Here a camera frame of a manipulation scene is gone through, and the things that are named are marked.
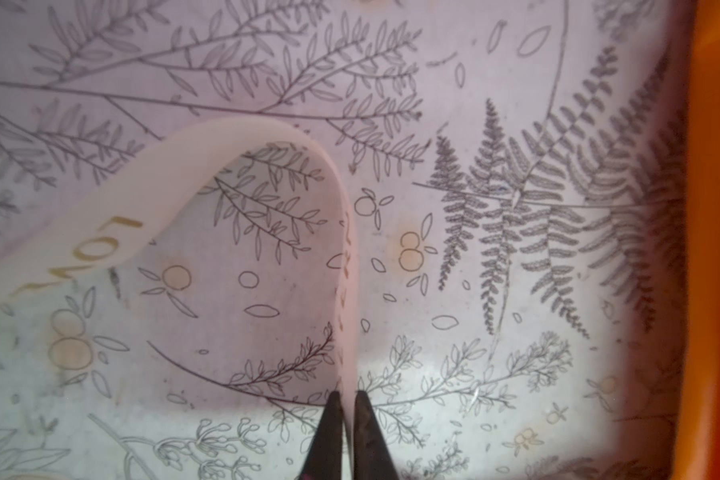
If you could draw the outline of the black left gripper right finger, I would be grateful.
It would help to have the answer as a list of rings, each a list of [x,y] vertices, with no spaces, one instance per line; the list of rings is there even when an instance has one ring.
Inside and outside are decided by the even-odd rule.
[[[399,479],[366,391],[358,391],[355,396],[353,445],[354,480]]]

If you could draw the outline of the orange wrapping paper sheet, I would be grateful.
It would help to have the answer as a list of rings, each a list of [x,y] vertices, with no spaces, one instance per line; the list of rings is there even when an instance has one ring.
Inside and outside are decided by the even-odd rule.
[[[720,479],[720,1],[697,4],[688,140],[688,335],[672,476]]]

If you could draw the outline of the white ribbon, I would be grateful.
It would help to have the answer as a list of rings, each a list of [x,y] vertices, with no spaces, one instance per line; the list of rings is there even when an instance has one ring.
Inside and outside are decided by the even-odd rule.
[[[222,168],[275,142],[305,147],[335,180],[341,178],[319,143],[282,121],[231,117],[183,129],[143,150],[122,172],[4,257],[0,304],[130,259]]]

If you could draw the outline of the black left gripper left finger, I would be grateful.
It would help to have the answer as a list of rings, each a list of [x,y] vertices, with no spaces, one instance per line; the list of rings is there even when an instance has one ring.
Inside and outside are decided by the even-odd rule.
[[[341,395],[330,393],[299,480],[340,480],[342,477],[344,417]]]

